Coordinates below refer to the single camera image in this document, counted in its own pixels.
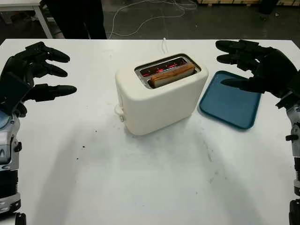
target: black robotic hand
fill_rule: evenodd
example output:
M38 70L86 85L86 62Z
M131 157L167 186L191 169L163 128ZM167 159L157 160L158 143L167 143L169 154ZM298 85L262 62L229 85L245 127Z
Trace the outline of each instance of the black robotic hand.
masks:
M217 61L227 64L237 64L238 68L246 71L251 70L253 77L247 80L226 79L221 83L231 87L240 88L241 90L264 93L270 92L280 98L276 105L281 108L285 107L292 126L298 125L300 120L300 72L292 62L278 49L272 47L261 47L258 42L240 40L236 41L217 41L216 47L228 54L220 55ZM300 145L297 144L299 136L293 133L286 137L287 141L292 141L293 154L294 150L299 151ZM295 181L295 194L300 196L300 157L295 156L295 169L299 173ZM289 213L290 225L300 225L300 199L290 202Z
M217 61L237 64L238 68L251 70L248 80L228 79L222 83L241 90L264 93L268 91L278 98L288 92L300 97L300 76L292 62L278 49L261 47L258 42L240 40L217 41L216 47L228 54Z
M48 64L46 60L69 62L70 57L45 46L43 42L25 49L7 60L0 76L0 110L7 115L15 113L18 117L24 117L27 110L23 102L26 100L54 100L55 97L76 92L73 86L52 87L47 84L34 85L33 82L33 78L40 78L46 74L66 77L68 75L66 71Z

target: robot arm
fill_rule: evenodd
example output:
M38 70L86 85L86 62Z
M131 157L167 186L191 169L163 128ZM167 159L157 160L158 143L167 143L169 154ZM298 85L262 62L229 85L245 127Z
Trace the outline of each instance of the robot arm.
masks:
M222 40L216 42L216 47L228 53L218 56L217 61L237 64L238 68L251 70L254 75L247 80L226 79L222 84L245 91L270 92L280 98L276 106L286 108L292 129L285 139L292 142L296 170L294 192L300 196L300 72L281 51L261 47L258 42ZM290 225L300 224L300 199L290 202L289 219Z
M46 74L66 77L66 71L46 62L69 62L66 54L45 46L43 42L25 49L7 60L0 76L0 221L6 218L16 224L26 223L25 214L14 213L21 206L17 182L22 144L16 137L20 128L19 117L25 117L27 113L23 103L29 99L54 100L76 92L75 87L68 85L34 85L34 78Z

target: plastic tray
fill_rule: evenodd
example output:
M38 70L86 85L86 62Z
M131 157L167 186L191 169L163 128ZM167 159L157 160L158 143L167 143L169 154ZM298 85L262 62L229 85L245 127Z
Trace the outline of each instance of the plastic tray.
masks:
M212 78L199 107L204 113L242 129L254 125L260 93L253 93L221 84L224 79L242 76L218 71Z

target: table surface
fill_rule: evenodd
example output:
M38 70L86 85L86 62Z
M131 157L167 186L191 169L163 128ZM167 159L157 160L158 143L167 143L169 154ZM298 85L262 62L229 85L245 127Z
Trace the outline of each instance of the table surface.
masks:
M41 0L0 0L0 7L39 6Z
M39 40L6 40L7 58ZM290 122L278 99L262 95L255 125L240 131L197 109L192 116L145 136L130 134L113 109L116 70L162 57L161 40L43 40L71 57L67 78L78 91L55 101L28 101L18 139L21 211L31 225L287 225L293 157L285 141ZM292 41L261 40L300 68ZM169 52L192 54L209 70L250 76L220 64L215 40L168 40Z

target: toaster lever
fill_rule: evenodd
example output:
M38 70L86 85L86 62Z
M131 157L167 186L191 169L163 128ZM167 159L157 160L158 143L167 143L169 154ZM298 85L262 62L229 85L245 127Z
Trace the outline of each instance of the toaster lever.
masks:
M114 107L114 112L119 116L120 118L120 121L121 122L124 122L124 112L123 112L123 108L117 104L115 107Z

